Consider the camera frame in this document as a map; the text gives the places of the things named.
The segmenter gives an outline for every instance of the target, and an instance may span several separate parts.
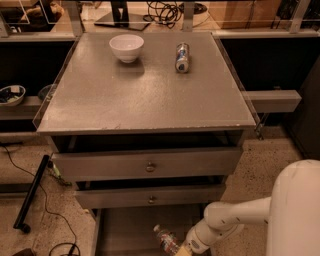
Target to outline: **white bowl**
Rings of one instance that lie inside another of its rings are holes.
[[[109,41],[113,54],[124,63],[134,62],[140,55],[144,40],[131,34],[115,36]]]
[[[0,89],[0,106],[17,106],[24,98],[26,89],[21,85],[10,85]]]

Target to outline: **drawer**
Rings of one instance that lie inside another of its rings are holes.
[[[208,203],[219,200],[224,190],[222,184],[170,186],[76,191],[75,197],[82,208],[102,209]]]
[[[65,179],[112,179],[213,176],[233,173],[240,147],[113,151],[54,154]]]

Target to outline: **gray table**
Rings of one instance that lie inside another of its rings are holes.
[[[221,198],[255,121],[210,33],[141,33],[132,64],[112,55],[115,35],[82,36],[38,132],[80,205],[98,209],[94,255],[162,255],[152,225],[183,239],[198,206]],[[187,74],[175,70],[180,42]]]
[[[115,34],[84,34],[38,132],[111,134],[221,130],[255,122],[208,32],[141,33],[145,45],[132,64],[109,47]],[[175,50],[190,45],[191,68],[175,70]]]

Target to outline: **black pole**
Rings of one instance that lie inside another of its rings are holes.
[[[31,205],[31,202],[33,200],[33,197],[36,193],[36,190],[40,184],[40,180],[42,178],[42,174],[44,172],[44,170],[46,169],[46,166],[49,162],[49,156],[48,155],[44,155],[42,158],[42,161],[40,163],[40,166],[38,168],[38,171],[36,173],[36,175],[34,176],[33,182],[31,184],[31,187],[28,191],[28,194],[26,196],[26,198],[24,199],[24,202],[22,204],[22,207],[20,209],[20,212],[18,214],[18,217],[16,219],[16,222],[13,225],[13,228],[15,229],[21,229],[24,233],[29,233],[30,232],[30,227],[23,223],[24,219],[29,211],[29,207]]]

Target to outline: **table top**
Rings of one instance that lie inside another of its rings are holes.
[[[132,32],[141,56],[125,64],[109,40],[84,33],[44,114],[43,135],[244,129],[252,113],[210,32]],[[190,71],[175,70],[176,46],[190,45]]]

